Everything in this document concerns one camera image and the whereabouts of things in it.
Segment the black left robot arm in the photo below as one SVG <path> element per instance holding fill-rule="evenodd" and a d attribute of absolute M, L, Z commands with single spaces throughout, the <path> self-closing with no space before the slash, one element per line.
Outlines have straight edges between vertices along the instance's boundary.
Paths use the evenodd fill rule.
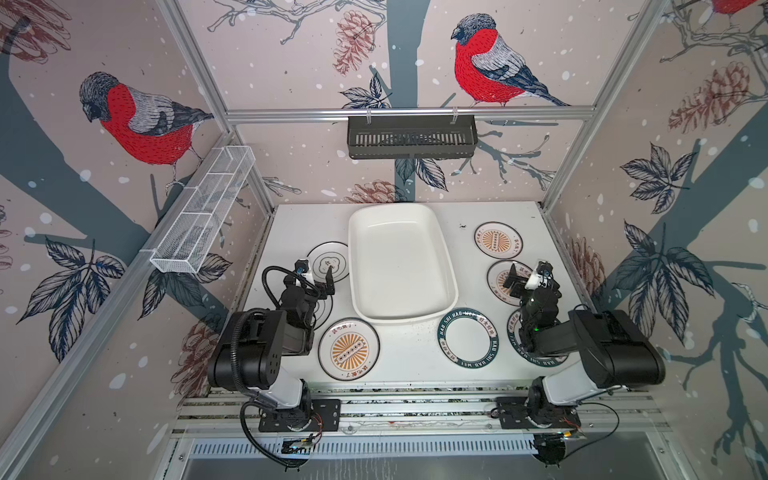
<path fill-rule="evenodd" d="M 327 406 L 315 404 L 309 386 L 281 361 L 312 352 L 319 302 L 335 294 L 333 264 L 314 273 L 309 260 L 289 270 L 263 269 L 261 283 L 270 308 L 231 315 L 207 364 L 210 386 L 239 393 L 261 414 L 261 432 L 321 432 Z"/>

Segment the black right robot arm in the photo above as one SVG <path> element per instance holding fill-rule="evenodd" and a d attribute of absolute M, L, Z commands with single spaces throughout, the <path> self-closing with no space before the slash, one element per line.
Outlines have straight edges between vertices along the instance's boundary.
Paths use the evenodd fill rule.
<path fill-rule="evenodd" d="M 532 381 L 524 411 L 533 425 L 574 425 L 575 408 L 587 399 L 665 380 L 661 355 L 625 311 L 595 313 L 576 307 L 567 313 L 566 321 L 558 318 L 562 294 L 550 263 L 541 261 L 527 271 L 512 265 L 502 289 L 519 301 L 508 319 L 507 333 L 521 357 L 546 363 L 579 355 L 576 363 Z"/>

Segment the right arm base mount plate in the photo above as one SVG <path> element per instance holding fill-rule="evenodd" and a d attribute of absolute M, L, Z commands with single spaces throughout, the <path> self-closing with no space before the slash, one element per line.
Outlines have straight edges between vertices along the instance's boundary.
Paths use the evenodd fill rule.
<path fill-rule="evenodd" d="M 581 421 L 574 407 L 553 405 L 546 400 L 536 402 L 519 396 L 499 397 L 495 411 L 501 427 L 515 429 L 576 430 Z"/>

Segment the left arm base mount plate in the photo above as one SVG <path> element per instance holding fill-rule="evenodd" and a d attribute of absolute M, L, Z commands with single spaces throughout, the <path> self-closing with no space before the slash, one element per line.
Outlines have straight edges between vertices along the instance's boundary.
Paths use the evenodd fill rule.
<path fill-rule="evenodd" d="M 261 414 L 260 433 L 336 432 L 339 428 L 341 402 L 319 399 L 295 408 Z"/>

